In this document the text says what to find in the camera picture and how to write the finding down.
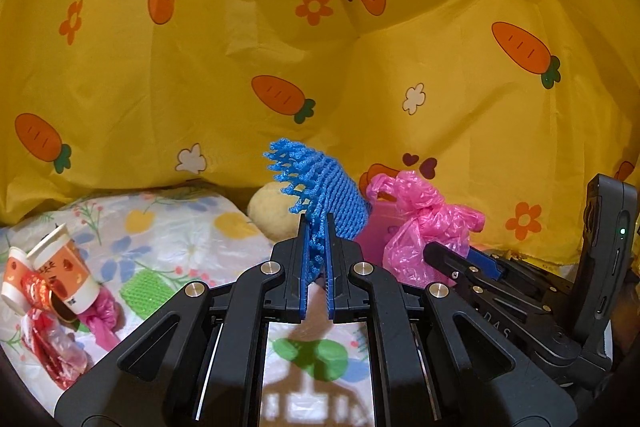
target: silver screw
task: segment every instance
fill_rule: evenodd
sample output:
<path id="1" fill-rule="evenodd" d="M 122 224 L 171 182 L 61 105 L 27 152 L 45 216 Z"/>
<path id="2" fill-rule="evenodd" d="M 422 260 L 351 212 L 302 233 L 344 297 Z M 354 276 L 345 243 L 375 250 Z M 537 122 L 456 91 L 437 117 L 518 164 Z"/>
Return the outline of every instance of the silver screw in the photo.
<path id="1" fill-rule="evenodd" d="M 353 265 L 353 271 L 358 275 L 369 275 L 373 272 L 373 265 L 369 263 L 356 263 Z"/>
<path id="2" fill-rule="evenodd" d="M 260 271 L 265 275 L 274 275 L 280 271 L 280 263 L 276 263 L 276 261 L 267 261 L 266 263 L 262 263 Z"/>
<path id="3" fill-rule="evenodd" d="M 204 293 L 204 284 L 201 282 L 191 282 L 184 289 L 184 292 L 190 297 L 200 297 Z"/>
<path id="4" fill-rule="evenodd" d="M 443 297 L 449 295 L 449 288 L 447 288 L 446 284 L 442 284 L 441 282 L 434 282 L 431 286 L 429 286 L 429 293 L 436 299 L 442 299 Z"/>

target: green mesh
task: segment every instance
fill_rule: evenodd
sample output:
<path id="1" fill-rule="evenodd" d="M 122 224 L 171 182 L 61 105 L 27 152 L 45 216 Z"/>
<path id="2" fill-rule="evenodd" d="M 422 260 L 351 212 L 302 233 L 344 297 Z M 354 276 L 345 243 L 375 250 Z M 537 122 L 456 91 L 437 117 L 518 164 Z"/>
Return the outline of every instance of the green mesh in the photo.
<path id="1" fill-rule="evenodd" d="M 120 289 L 120 296 L 127 306 L 143 320 L 153 315 L 174 293 L 157 273 L 148 269 L 136 273 Z"/>

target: yellow fabric backdrop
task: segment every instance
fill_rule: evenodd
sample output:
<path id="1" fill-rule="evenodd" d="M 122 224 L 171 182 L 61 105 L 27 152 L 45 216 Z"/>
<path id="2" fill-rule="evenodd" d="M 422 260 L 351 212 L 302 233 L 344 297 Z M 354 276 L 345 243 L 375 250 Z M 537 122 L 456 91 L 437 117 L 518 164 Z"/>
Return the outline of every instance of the yellow fabric backdrop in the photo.
<path id="1" fill-rule="evenodd" d="M 288 137 L 354 179 L 422 167 L 476 243 L 570 263 L 587 182 L 640 152 L 638 28 L 640 0 L 0 0 L 0 220 L 258 187 Z"/>

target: orange flower print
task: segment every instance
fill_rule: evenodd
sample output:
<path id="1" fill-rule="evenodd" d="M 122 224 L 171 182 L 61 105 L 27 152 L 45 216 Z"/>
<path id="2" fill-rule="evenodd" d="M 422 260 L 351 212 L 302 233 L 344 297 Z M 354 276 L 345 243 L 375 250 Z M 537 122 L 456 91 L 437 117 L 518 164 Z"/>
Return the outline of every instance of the orange flower print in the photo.
<path id="1" fill-rule="evenodd" d="M 538 233 L 542 231 L 542 225 L 536 221 L 542 208 L 539 204 L 529 206 L 529 203 L 521 201 L 516 205 L 516 216 L 507 220 L 505 227 L 507 230 L 516 231 L 516 239 L 518 241 L 524 241 L 527 237 L 527 233 Z"/>
<path id="2" fill-rule="evenodd" d="M 60 35 L 66 35 L 66 43 L 71 45 L 74 43 L 74 36 L 82 26 L 80 18 L 80 10 L 82 9 L 82 1 L 73 1 L 66 10 L 66 21 L 62 21 Z"/>
<path id="3" fill-rule="evenodd" d="M 306 17 L 306 21 L 312 26 L 318 26 L 320 17 L 328 17 L 334 14 L 334 10 L 326 4 L 330 0 L 302 0 L 303 4 L 296 7 L 298 17 Z"/>

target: orange and white paper cup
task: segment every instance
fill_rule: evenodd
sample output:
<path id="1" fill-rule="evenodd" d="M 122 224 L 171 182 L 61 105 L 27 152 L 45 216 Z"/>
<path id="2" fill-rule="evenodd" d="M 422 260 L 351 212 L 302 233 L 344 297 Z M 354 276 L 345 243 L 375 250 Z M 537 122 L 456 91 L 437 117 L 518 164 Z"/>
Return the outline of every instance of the orange and white paper cup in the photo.
<path id="1" fill-rule="evenodd" d="M 23 316 L 31 309 L 22 291 L 22 277 L 33 270 L 31 262 L 20 248 L 11 247 L 2 279 L 2 300 L 18 315 Z"/>
<path id="2" fill-rule="evenodd" d="M 60 225 L 29 253 L 29 259 L 58 298 L 76 315 L 85 312 L 100 286 L 84 264 L 66 225 Z"/>

